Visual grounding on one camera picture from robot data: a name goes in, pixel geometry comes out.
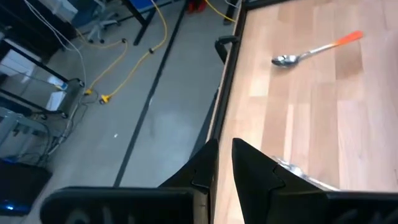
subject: table leg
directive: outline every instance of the table leg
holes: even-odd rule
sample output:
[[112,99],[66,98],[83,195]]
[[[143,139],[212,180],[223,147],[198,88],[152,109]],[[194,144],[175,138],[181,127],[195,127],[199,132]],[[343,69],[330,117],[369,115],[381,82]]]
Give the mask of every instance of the table leg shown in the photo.
[[[238,3],[238,0],[227,0],[227,1],[229,1],[229,3],[231,3],[232,5],[236,5]],[[225,15],[229,18],[232,18],[234,16],[235,9],[236,9],[232,5],[228,5],[228,8],[226,9],[226,13],[225,13]],[[232,23],[232,21],[224,18],[224,25],[230,25],[231,23]]]
[[147,30],[149,23],[151,22],[152,18],[154,17],[156,9],[151,9],[149,11],[149,15],[145,19],[141,15],[141,13],[137,10],[137,8],[135,8],[134,5],[130,2],[130,0],[122,0],[122,2],[130,10],[132,15],[138,20],[138,22],[141,24],[141,29],[139,30],[137,37],[133,42],[133,45],[136,46],[139,44],[139,42],[142,39],[142,36],[144,35],[145,31]]

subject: concrete floor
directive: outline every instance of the concrete floor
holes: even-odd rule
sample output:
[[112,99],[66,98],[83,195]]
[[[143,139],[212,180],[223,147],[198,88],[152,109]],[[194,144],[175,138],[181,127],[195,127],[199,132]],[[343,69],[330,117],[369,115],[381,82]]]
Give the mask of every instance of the concrete floor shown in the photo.
[[[213,2],[215,7],[225,12],[224,1]],[[169,37],[182,6],[183,1],[180,1],[161,8],[167,20]],[[158,14],[142,42],[132,46],[138,30],[139,23],[135,19],[124,21],[121,27],[109,27],[105,34],[107,43],[127,38],[129,48],[121,62],[95,86],[100,94],[111,93],[126,78],[141,55],[156,45],[164,33]],[[223,19],[209,7],[200,14],[185,15],[129,158],[122,187],[156,187],[188,161],[223,71],[214,41],[221,35],[230,35],[232,30],[233,26],[223,26]],[[73,43],[81,45],[78,40]],[[0,223],[40,223],[42,200],[62,187],[113,186],[166,45],[141,64],[109,104],[90,105],[74,133],[52,156],[49,167],[53,177],[31,213],[21,218],[0,217]],[[84,46],[81,52],[86,65],[87,84],[123,50],[122,45],[104,50]],[[68,78],[82,78],[80,61],[75,52],[57,52],[49,67]],[[38,71],[35,76],[46,78],[48,75]],[[51,91],[51,86],[32,80],[23,97],[45,105]]]

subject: metal spoon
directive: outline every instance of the metal spoon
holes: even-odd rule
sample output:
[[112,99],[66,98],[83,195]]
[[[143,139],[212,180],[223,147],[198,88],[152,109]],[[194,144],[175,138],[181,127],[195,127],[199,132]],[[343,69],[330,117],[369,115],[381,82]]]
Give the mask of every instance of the metal spoon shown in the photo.
[[298,64],[301,60],[303,60],[305,58],[308,58],[309,56],[315,55],[315,54],[317,54],[319,52],[322,52],[324,50],[328,50],[328,49],[333,48],[333,47],[337,47],[339,45],[350,43],[350,42],[352,42],[354,40],[358,40],[358,39],[362,38],[362,36],[363,36],[362,31],[358,31],[357,30],[357,31],[352,32],[352,33],[348,34],[347,36],[345,36],[345,37],[343,37],[343,38],[331,43],[331,44],[324,45],[322,47],[310,50],[310,51],[305,52],[305,53],[300,54],[300,55],[281,55],[281,56],[278,56],[276,58],[273,58],[271,60],[271,62],[274,65],[277,65],[277,66],[280,66],[280,67],[292,67],[292,66]]
[[332,191],[340,191],[340,189],[330,186],[326,183],[323,183],[315,178],[312,178],[310,176],[308,176],[307,174],[304,174],[303,170],[300,169],[298,166],[291,164],[281,158],[278,158],[276,156],[272,156],[272,158],[278,162],[278,164],[280,166],[282,166],[283,168],[287,169],[288,171],[290,171],[291,173],[293,173],[294,175],[296,175],[297,177],[300,177],[303,180],[306,180],[307,182],[319,187],[322,190],[332,190]]

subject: office chair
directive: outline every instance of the office chair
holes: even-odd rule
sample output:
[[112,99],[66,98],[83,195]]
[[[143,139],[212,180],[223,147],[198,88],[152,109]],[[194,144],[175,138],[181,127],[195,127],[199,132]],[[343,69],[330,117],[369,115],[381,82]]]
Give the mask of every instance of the office chair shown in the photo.
[[96,34],[101,44],[105,43],[102,31],[106,30],[106,26],[116,24],[120,26],[120,22],[116,19],[119,15],[115,12],[109,12],[106,7],[106,0],[70,0],[70,3],[78,9],[77,14],[72,19],[72,25],[76,28],[94,21],[94,27],[87,36],[88,42],[93,43],[93,36]]

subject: yellow cable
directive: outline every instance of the yellow cable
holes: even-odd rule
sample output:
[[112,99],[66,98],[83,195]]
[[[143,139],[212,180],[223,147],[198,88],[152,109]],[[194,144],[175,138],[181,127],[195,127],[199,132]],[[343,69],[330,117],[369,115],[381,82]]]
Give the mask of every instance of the yellow cable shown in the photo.
[[210,4],[210,2],[208,0],[205,0],[205,1],[206,1],[207,5],[209,5],[212,8],[212,10],[217,12],[217,14],[219,14],[220,16],[224,17],[225,19],[227,19],[229,21],[235,22],[234,19],[231,19],[228,16],[226,16],[226,15],[222,14],[221,12],[219,12],[219,10],[217,10],[212,4]]
[[[52,1],[46,0],[46,2],[47,2],[51,7],[55,8],[55,5],[53,4]],[[69,23],[70,25],[72,25],[72,23],[71,23],[68,19],[66,19],[63,15],[61,15],[60,13],[58,13],[58,15],[59,15],[62,19],[64,19],[67,23]],[[82,41],[82,42],[85,43],[86,45],[90,45],[90,46],[92,46],[92,47],[96,47],[96,48],[99,48],[99,49],[107,49],[107,48],[113,47],[113,46],[115,46],[116,44],[118,44],[118,43],[121,42],[121,40],[119,40],[119,41],[117,41],[117,42],[115,42],[115,43],[113,43],[113,44],[108,44],[108,45],[105,45],[105,46],[103,46],[103,45],[92,44],[92,43],[89,43],[89,42],[86,41],[86,39],[83,37],[83,34],[81,34],[81,32],[80,32],[77,28],[75,28],[75,30],[77,31],[78,36],[80,37],[80,41]]]
[[[161,47],[167,39],[167,24],[166,24],[166,20],[163,17],[162,12],[160,11],[160,9],[157,7],[156,3],[153,0],[150,0],[152,2],[152,4],[154,5],[154,7],[156,8],[156,11],[159,13],[160,18],[162,19],[163,22],[163,26],[164,26],[164,38],[163,40],[156,45],[155,47],[151,48],[151,50],[154,52],[156,49],[158,49],[159,47]],[[126,83],[127,81],[132,77],[132,75],[134,74],[134,72],[137,70],[138,66],[141,64],[142,61],[144,61],[144,59],[150,54],[150,52],[146,52],[136,63],[136,65],[134,66],[134,68],[132,68],[132,70],[130,71],[129,75],[127,76],[127,78],[122,82],[122,84],[120,84],[111,94],[107,95],[106,97],[111,98],[112,96],[114,96]]]
[[119,43],[121,42],[121,40],[119,40],[119,41],[116,41],[115,43],[108,44],[108,45],[97,45],[97,44],[92,44],[92,43],[89,43],[89,42],[83,37],[83,34],[81,34],[81,32],[80,32],[78,29],[75,28],[75,30],[76,30],[77,33],[78,33],[78,36],[79,36],[79,38],[80,38],[80,41],[82,41],[82,42],[83,42],[84,44],[86,44],[86,45],[89,45],[89,46],[92,46],[92,47],[96,47],[96,48],[99,48],[99,49],[107,49],[107,48],[113,47],[113,46],[115,46],[115,45],[117,45],[117,44],[119,44]]
[[110,71],[117,63],[119,63],[119,61],[125,56],[125,54],[126,54],[126,52],[127,52],[127,49],[129,48],[128,46],[129,46],[129,44],[128,44],[128,42],[126,41],[125,43],[125,46],[124,46],[124,51],[123,51],[123,53],[106,69],[106,70],[104,70],[94,81],[93,81],[93,83],[90,85],[90,87],[89,87],[89,90],[91,90],[93,87],[94,87],[94,85],[95,85],[95,83],[98,81],[98,80],[100,80],[100,78],[102,78],[102,76],[103,75],[105,75],[105,73],[107,73],[108,71]]

